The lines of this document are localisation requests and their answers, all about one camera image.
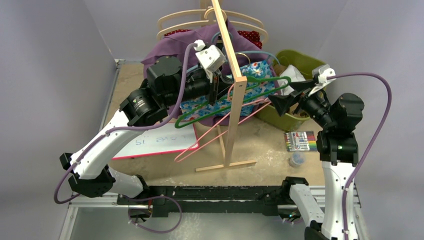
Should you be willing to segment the white garment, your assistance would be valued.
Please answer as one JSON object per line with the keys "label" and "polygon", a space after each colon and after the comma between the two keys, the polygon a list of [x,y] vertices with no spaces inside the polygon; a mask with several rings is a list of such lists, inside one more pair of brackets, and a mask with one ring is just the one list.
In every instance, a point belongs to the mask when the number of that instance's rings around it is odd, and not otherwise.
{"label": "white garment", "polygon": [[[301,74],[301,72],[293,65],[289,65],[285,68],[285,70],[278,75],[279,77],[289,77],[291,79],[291,83],[294,82],[304,82],[306,79]],[[294,91],[294,89],[291,86],[287,86],[285,88],[282,88],[281,90],[282,96],[288,96],[290,93]]]}

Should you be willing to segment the tan pleated skirt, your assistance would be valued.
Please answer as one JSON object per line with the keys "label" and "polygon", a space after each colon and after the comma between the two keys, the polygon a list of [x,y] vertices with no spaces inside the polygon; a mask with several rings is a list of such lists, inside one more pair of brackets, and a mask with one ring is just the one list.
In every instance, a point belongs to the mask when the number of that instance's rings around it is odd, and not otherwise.
{"label": "tan pleated skirt", "polygon": [[[277,77],[279,77],[279,74],[281,74],[286,68],[287,66],[281,65],[278,63],[273,66],[274,72]],[[300,119],[310,118],[310,116],[304,110],[299,110],[299,112],[295,113],[295,110],[297,109],[297,107],[298,107],[298,104],[296,103],[295,105],[290,107],[289,111],[286,114],[289,114],[293,117],[300,118]]]}

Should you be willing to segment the blue floral garment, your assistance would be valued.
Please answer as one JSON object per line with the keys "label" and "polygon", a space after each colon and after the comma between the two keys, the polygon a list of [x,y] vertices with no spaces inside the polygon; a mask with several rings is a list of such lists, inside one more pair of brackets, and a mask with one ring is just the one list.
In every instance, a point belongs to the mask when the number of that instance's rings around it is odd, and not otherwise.
{"label": "blue floral garment", "polygon": [[[267,61],[254,62],[240,68],[243,76],[253,77],[256,79],[268,79],[273,77],[271,67]],[[248,82],[244,94],[244,102],[252,102],[256,99],[265,98],[265,92],[273,90],[275,83],[273,81],[265,82]],[[218,99],[214,105],[208,104],[205,96],[195,99],[185,100],[180,104],[182,115],[179,117],[181,121],[194,121],[202,117],[225,116],[231,111],[232,100],[227,99],[228,91],[225,91],[223,97]]]}

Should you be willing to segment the green plastic hanger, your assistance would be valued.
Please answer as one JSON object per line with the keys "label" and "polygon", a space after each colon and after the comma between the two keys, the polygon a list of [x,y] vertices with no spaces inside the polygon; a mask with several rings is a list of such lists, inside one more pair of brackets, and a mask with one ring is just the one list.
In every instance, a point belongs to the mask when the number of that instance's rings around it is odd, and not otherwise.
{"label": "green plastic hanger", "polygon": [[[282,89],[285,89],[293,79],[289,76],[278,76],[271,78],[247,78],[247,88],[244,93],[243,104],[262,100]],[[174,126],[181,129],[187,125],[202,121],[204,119],[224,116],[231,111],[234,91],[226,90],[224,96],[220,97],[214,105],[206,102],[205,97],[187,100],[180,104],[182,115],[176,120]]]}

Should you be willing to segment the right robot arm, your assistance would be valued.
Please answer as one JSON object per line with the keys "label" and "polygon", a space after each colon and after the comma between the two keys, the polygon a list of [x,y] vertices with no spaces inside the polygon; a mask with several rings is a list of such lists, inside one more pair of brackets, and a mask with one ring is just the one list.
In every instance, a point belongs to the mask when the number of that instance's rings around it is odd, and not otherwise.
{"label": "right robot arm", "polygon": [[365,104],[353,93],[343,93],[330,103],[323,89],[315,91],[306,83],[296,82],[293,89],[289,95],[269,95],[268,99],[279,115],[297,105],[322,128],[316,146],[325,180],[325,206],[318,205],[299,177],[287,177],[280,196],[296,204],[305,223],[304,239],[357,240],[353,174],[359,168],[359,147],[354,130]]}

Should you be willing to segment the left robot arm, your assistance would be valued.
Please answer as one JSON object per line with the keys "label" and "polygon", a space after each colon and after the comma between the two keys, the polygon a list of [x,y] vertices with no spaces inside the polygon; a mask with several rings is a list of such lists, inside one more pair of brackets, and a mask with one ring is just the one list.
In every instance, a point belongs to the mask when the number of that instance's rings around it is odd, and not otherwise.
{"label": "left robot arm", "polygon": [[146,203],[149,191],[143,178],[116,171],[109,161],[139,135],[167,124],[173,117],[169,110],[177,112],[182,102],[206,97],[208,103],[215,103],[233,80],[218,69],[212,73],[208,78],[202,67],[188,72],[177,57],[159,57],[109,123],[81,150],[60,156],[72,191],[89,198],[111,192],[130,197],[138,205]]}

